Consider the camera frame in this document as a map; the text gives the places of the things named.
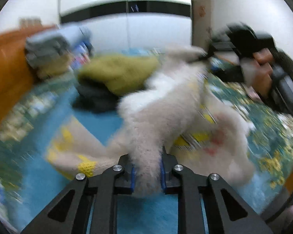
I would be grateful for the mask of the person's hand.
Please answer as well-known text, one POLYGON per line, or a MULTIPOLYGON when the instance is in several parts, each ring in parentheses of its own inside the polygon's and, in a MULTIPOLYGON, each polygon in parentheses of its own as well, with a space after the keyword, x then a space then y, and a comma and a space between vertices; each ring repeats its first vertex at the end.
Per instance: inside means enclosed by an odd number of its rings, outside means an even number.
POLYGON ((253 53, 252 59, 243 58, 240 60, 244 84, 247 88, 252 88, 261 97, 267 97, 271 89, 271 63, 273 61, 274 57, 268 49, 253 53))

